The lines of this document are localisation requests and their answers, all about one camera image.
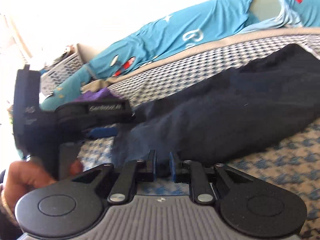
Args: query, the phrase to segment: bed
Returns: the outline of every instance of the bed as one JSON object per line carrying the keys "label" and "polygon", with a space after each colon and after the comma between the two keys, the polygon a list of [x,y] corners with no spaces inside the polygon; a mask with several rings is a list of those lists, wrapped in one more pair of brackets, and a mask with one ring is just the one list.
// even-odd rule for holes
{"label": "bed", "polygon": [[[298,43],[320,54],[320,28],[281,28],[234,35],[202,44],[133,71],[110,90],[130,100],[132,106],[166,97],[209,78],[227,68],[240,67],[270,55],[290,43]],[[111,160],[113,138],[86,142],[79,154],[85,169]],[[286,138],[266,152],[232,160],[229,165],[299,195],[308,217],[302,238],[318,239],[320,230],[320,120]],[[187,184],[170,178],[140,183],[141,195],[188,195]]]}

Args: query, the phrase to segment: dark navy cloth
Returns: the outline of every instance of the dark navy cloth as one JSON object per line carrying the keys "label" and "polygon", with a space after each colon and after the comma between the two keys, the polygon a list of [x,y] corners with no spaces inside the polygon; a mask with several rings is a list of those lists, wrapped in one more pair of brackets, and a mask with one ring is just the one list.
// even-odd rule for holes
{"label": "dark navy cloth", "polygon": [[229,68],[166,98],[135,108],[118,125],[116,166],[157,153],[160,176],[169,153],[204,165],[263,151],[320,117],[320,61],[290,44],[241,68]]}

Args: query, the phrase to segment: circular cover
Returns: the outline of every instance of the circular cover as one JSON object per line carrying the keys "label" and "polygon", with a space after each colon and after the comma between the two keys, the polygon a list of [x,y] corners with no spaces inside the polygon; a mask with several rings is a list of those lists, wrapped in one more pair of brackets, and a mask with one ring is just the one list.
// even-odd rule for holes
{"label": "circular cover", "polygon": [[15,212],[24,232],[58,238],[90,228],[100,218],[103,205],[89,184],[61,181],[26,194]]}
{"label": "circular cover", "polygon": [[295,194],[266,184],[235,185],[221,201],[221,215],[234,229],[253,237],[278,238],[299,231],[307,208]]}

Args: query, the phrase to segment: houndstooth bed sheet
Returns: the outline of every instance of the houndstooth bed sheet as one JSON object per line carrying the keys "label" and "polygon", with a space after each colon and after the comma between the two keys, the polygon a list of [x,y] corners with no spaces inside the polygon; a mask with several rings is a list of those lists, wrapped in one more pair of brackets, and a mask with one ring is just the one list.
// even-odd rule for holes
{"label": "houndstooth bed sheet", "polygon": [[[240,67],[253,59],[266,57],[290,43],[309,46],[320,54],[319,34],[262,38],[199,53],[148,70],[109,88],[129,99],[132,106],[137,106],[169,96],[227,68]],[[85,169],[110,162],[112,144],[113,138],[85,143],[79,155]],[[317,120],[305,131],[284,139],[277,147],[231,161],[229,165],[298,194],[308,208],[308,220],[301,236],[320,239],[317,236],[320,233],[319,152],[320,120]],[[138,186],[138,194],[141,195],[188,193],[187,184],[175,184],[170,178],[158,179],[155,183],[141,183]]]}

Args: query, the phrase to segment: white star print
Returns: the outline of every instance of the white star print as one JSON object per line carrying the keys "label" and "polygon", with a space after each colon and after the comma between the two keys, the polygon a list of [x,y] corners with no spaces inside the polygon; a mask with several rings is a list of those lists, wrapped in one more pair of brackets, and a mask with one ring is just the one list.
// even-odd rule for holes
{"label": "white star print", "polygon": [[162,20],[169,22],[170,18],[172,17],[172,15],[167,15],[166,17],[164,17]]}

